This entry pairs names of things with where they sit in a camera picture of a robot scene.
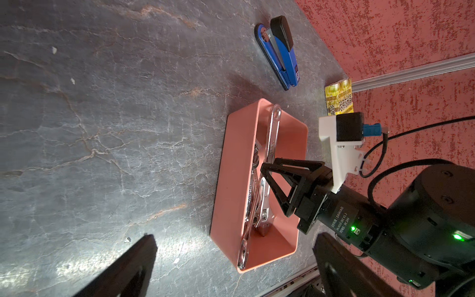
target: green led light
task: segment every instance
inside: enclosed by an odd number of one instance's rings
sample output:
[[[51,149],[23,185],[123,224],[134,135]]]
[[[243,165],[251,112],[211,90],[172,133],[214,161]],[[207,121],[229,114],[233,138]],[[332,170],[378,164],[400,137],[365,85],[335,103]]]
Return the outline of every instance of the green led light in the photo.
[[[458,234],[454,234],[454,238],[456,240],[465,241],[465,239],[462,236],[458,235]]]

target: silver wrench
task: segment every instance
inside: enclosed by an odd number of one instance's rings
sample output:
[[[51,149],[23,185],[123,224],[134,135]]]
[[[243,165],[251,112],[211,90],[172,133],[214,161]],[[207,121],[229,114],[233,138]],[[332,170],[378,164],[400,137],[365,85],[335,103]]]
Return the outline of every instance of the silver wrench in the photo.
[[[274,159],[276,158],[276,145],[281,113],[282,109],[280,105],[274,104],[269,115],[269,126],[267,128],[266,151],[264,154],[265,163],[274,163]],[[275,216],[269,205],[270,187],[262,175],[260,175],[260,185],[259,203],[253,219],[253,225],[262,236],[265,236],[269,232]]]
[[[251,171],[251,182],[249,185],[249,194],[251,201],[248,200],[248,204],[250,205],[249,208],[249,215],[246,213],[246,221],[244,223],[244,233],[241,240],[241,246],[239,248],[239,255],[237,261],[237,267],[241,270],[246,268],[247,257],[249,255],[249,250],[247,249],[247,241],[249,240],[249,235],[251,234],[252,229],[252,222],[249,221],[249,218],[253,218],[255,216],[255,212],[257,209],[258,197],[257,194],[260,192],[260,182],[257,173],[257,166],[259,165],[259,156],[257,155],[258,149],[257,145],[254,146],[254,157],[252,161],[252,171]]]

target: red textured wall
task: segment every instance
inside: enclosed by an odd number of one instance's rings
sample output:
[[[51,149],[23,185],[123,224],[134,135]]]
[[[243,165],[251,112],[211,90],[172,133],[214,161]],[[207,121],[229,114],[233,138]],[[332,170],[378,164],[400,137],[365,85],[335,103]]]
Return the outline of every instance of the red textured wall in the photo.
[[[353,94],[355,112],[365,115],[367,124],[381,123],[390,129],[390,135],[407,130],[475,115],[475,69],[462,70],[406,83],[381,87]],[[368,151],[381,141],[366,138]],[[374,176],[384,170],[426,158],[442,158],[475,169],[475,121],[460,122],[432,128],[391,140],[386,157]],[[381,149],[370,156],[373,165]],[[376,202],[388,207],[423,170],[423,167],[405,169],[386,177],[375,189]],[[346,185],[367,196],[371,178],[349,174]],[[400,284],[396,277],[372,259],[363,260],[369,267],[405,296],[433,296],[434,288],[416,291]]]
[[[475,52],[474,0],[295,1],[353,82]]]

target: pink plastic tray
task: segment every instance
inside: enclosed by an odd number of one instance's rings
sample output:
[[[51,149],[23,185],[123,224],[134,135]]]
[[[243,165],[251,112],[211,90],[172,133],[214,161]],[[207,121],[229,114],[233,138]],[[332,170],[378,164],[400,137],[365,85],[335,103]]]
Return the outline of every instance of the pink plastic tray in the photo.
[[[254,142],[257,137],[257,140],[265,146],[272,105],[269,101],[260,99],[230,114],[226,125],[211,223],[211,238],[239,273],[292,255],[297,249],[299,218],[295,215],[286,217],[271,191],[269,202],[275,215],[274,224],[265,237],[252,230],[248,242],[247,267],[245,270],[237,267],[244,232]],[[307,136],[307,126],[282,111],[275,157],[304,160]],[[273,177],[288,194],[290,191],[288,183],[279,174],[274,174]]]

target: metal frame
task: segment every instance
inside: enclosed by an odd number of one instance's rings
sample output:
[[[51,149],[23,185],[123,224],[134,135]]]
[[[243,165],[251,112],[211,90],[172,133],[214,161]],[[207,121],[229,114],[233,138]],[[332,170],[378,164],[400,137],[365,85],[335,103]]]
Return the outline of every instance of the metal frame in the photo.
[[[430,77],[472,67],[475,67],[475,53],[363,79],[354,82],[351,88],[352,92],[356,93],[381,86],[389,86],[413,79]]]
[[[256,297],[286,297],[299,288],[308,285],[315,279],[319,278],[320,272],[317,265],[313,265],[310,269],[306,269],[290,278],[280,282],[278,285],[272,287],[269,291],[256,295]]]

